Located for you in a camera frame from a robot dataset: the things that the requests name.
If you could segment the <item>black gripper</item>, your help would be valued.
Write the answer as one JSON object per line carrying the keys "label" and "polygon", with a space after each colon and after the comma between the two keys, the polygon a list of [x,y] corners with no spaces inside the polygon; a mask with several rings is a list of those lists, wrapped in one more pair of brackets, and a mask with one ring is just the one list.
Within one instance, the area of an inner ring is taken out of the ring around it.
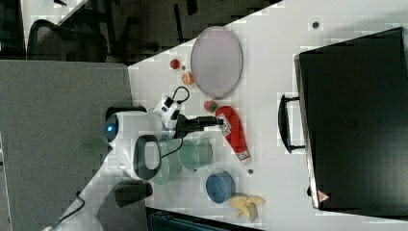
{"label": "black gripper", "polygon": [[[197,121],[201,127],[222,125],[224,123],[222,118],[216,116],[199,116]],[[184,115],[179,115],[174,138],[183,139],[187,134],[198,131],[198,123],[194,119],[188,119]]]}

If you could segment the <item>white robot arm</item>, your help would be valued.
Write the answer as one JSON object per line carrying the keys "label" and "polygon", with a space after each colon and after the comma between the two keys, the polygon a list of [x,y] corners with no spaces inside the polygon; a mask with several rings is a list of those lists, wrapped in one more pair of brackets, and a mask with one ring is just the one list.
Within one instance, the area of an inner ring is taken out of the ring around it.
{"label": "white robot arm", "polygon": [[182,139],[223,123],[223,119],[211,115],[187,119],[180,114],[178,104],[158,106],[150,112],[112,114],[105,128],[112,149],[64,214],[42,231],[103,231],[97,218],[102,204],[117,184],[128,180],[144,183],[158,173],[162,141]]}

